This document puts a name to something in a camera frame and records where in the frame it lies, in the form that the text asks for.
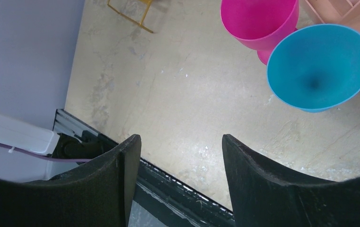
purple cable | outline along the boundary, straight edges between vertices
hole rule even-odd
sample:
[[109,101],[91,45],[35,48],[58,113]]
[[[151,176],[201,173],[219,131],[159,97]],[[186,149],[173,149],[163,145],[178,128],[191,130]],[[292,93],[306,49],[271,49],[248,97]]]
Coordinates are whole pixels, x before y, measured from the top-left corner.
[[[12,146],[6,145],[6,144],[2,144],[0,143],[0,148],[7,148],[7,149],[11,149],[13,148]],[[42,155],[37,155],[35,153],[32,153],[30,151],[21,149],[21,148],[14,148],[15,151],[18,151],[20,153],[26,154],[26,155],[30,155],[32,157],[37,157],[43,160],[48,160],[48,161],[53,161],[53,162],[88,162],[91,159],[61,159],[61,158],[52,158],[52,157],[46,157],[46,156],[42,156]]]

